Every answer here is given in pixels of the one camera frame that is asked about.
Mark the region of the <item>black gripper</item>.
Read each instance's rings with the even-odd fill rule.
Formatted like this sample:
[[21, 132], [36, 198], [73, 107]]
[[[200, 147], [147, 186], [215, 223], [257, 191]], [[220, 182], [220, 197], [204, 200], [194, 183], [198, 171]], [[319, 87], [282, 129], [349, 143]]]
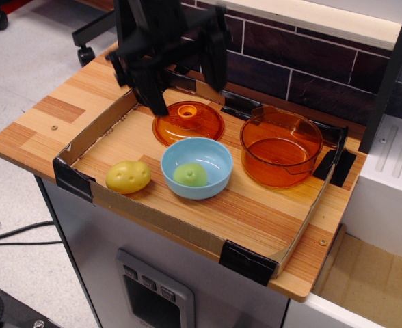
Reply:
[[207, 84], [223, 90], [231, 32], [226, 8], [183, 9], [180, 1], [115, 1], [118, 48], [106, 58], [119, 85], [128, 85], [156, 116], [167, 116], [159, 70], [198, 56]]

